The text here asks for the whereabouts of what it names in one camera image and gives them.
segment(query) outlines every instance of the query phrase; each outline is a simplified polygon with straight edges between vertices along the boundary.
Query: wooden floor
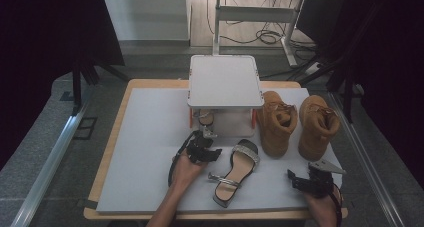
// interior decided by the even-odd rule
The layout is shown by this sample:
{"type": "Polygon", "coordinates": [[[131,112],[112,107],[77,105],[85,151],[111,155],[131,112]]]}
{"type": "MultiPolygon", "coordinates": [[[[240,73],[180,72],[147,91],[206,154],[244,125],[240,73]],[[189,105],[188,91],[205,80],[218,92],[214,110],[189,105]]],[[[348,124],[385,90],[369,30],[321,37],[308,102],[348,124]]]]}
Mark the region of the wooden floor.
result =
{"type": "MultiPolygon", "coordinates": [[[[212,46],[215,32],[215,4],[216,0],[188,0],[191,3],[191,46],[212,46]]],[[[299,0],[221,0],[221,6],[249,6],[249,7],[279,7],[293,8],[299,0]]],[[[220,46],[255,46],[255,47],[282,47],[280,37],[264,37],[266,42],[275,42],[274,44],[264,43],[257,39],[257,32],[261,30],[275,31],[279,34],[287,30],[288,24],[284,23],[262,23],[262,22],[234,22],[221,21],[219,34],[221,37],[220,46]]],[[[299,30],[294,30],[292,40],[311,42],[311,40],[299,30]]]]}

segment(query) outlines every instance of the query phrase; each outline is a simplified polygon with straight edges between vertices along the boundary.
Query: tan suede boot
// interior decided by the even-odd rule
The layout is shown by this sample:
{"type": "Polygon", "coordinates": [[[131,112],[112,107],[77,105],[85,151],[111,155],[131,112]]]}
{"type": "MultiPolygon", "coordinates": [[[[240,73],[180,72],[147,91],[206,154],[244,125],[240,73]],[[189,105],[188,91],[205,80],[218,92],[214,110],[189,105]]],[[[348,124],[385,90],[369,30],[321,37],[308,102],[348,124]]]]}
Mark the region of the tan suede boot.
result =
{"type": "Polygon", "coordinates": [[[330,139],[339,130],[339,116],[317,95],[311,95],[303,101],[299,115],[303,127],[299,153],[309,161],[317,161],[324,155],[330,139]]]}
{"type": "Polygon", "coordinates": [[[264,152],[281,157],[287,152],[290,135],[297,125],[296,106],[287,105],[275,91],[264,93],[264,105],[257,112],[264,152]]]}

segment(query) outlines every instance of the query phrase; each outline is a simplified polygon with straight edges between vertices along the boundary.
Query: white wall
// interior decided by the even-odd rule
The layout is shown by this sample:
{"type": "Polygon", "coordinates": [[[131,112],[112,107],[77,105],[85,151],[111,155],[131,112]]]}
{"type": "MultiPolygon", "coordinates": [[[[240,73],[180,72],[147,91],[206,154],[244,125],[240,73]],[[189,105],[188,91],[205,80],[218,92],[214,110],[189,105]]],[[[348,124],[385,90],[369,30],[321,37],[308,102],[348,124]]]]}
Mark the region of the white wall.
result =
{"type": "Polygon", "coordinates": [[[186,0],[105,0],[118,40],[188,40],[186,0]]]}

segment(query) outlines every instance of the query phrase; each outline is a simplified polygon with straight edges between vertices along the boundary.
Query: gray carpet floor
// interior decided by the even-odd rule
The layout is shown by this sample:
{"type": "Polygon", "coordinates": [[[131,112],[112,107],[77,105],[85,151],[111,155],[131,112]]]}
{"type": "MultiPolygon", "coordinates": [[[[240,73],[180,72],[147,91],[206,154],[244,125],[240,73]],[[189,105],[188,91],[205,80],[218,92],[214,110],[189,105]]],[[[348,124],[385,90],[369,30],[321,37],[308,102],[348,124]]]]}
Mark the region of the gray carpet floor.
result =
{"type": "MultiPolygon", "coordinates": [[[[130,78],[188,79],[190,57],[210,54],[209,48],[137,48],[123,47],[125,67],[116,68],[130,78]]],[[[247,54],[255,57],[260,76],[290,70],[281,49],[222,49],[222,54],[247,54]]],[[[97,173],[109,134],[118,112],[126,82],[97,68],[100,82],[93,88],[84,121],[96,119],[89,138],[74,138],[40,203],[31,226],[136,226],[138,222],[92,221],[83,216],[83,202],[87,199],[97,173]]],[[[285,73],[264,80],[286,80],[285,73]]],[[[328,100],[322,76],[305,87],[310,94],[328,100]]],[[[0,172],[0,226],[10,226],[29,190],[54,146],[72,112],[73,102],[61,98],[72,92],[72,76],[58,78],[52,86],[52,95],[34,126],[0,172]]],[[[352,103],[353,125],[370,156],[374,167],[393,197],[405,226],[424,226],[424,192],[405,164],[378,131],[360,104],[352,103]]],[[[75,137],[87,137],[86,130],[78,130],[75,137]]],[[[341,129],[332,140],[332,146],[343,168],[342,193],[349,215],[343,226],[389,226],[381,204],[358,161],[346,130],[341,129]]],[[[287,226],[286,222],[272,223],[245,221],[250,226],[287,226]]],[[[316,226],[307,221],[306,226],[316,226]]]]}

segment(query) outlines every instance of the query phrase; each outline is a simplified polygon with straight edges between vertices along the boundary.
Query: table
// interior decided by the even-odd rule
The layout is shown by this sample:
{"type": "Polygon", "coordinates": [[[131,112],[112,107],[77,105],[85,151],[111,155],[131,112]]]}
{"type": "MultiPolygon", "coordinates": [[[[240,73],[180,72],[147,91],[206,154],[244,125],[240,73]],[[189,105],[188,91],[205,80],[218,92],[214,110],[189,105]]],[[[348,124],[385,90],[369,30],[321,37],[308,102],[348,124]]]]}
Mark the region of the table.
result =
{"type": "MultiPolygon", "coordinates": [[[[129,82],[126,92],[124,94],[121,107],[118,111],[115,123],[112,128],[109,141],[107,143],[102,161],[100,163],[96,178],[94,180],[88,201],[97,203],[100,199],[103,184],[107,175],[108,167],[112,158],[114,147],[117,141],[119,130],[125,114],[129,97],[133,88],[188,88],[187,80],[147,80],[139,79],[129,82]]],[[[262,88],[300,88],[296,82],[261,82],[262,88]]],[[[343,208],[343,217],[347,216],[347,209],[343,208]]],[[[112,220],[112,219],[142,219],[148,220],[151,214],[99,214],[95,208],[84,209],[84,216],[91,220],[112,220]]],[[[281,211],[261,211],[257,213],[198,213],[198,214],[183,214],[177,215],[177,219],[181,220],[206,220],[206,219],[308,219],[311,218],[309,211],[306,208],[291,209],[281,211]]]]}

